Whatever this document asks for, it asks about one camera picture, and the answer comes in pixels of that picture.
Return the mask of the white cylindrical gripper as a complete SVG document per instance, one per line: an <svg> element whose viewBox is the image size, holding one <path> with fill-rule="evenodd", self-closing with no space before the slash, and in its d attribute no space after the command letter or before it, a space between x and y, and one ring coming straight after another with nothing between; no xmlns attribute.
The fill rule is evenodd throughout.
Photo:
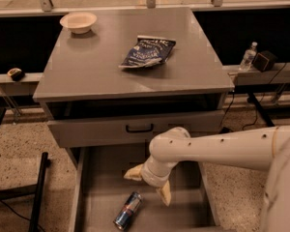
<svg viewBox="0 0 290 232"><path fill-rule="evenodd" d="M157 194L165 206L171 202L170 184L168 181L172 169L178 164L174 159L156 159L149 156L142 164L129 169L124 178L141 181L142 179L152 187L157 188Z"/></svg>

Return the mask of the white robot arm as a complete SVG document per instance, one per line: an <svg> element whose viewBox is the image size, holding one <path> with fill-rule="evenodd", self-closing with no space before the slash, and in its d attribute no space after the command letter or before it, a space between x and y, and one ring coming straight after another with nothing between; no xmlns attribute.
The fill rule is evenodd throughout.
<svg viewBox="0 0 290 232"><path fill-rule="evenodd" d="M171 202L169 176L180 161L199 161L268 173L260 232L290 232L290 126L193 137L181 127L156 135L150 156L129 169L128 180L145 181L162 202Z"/></svg>

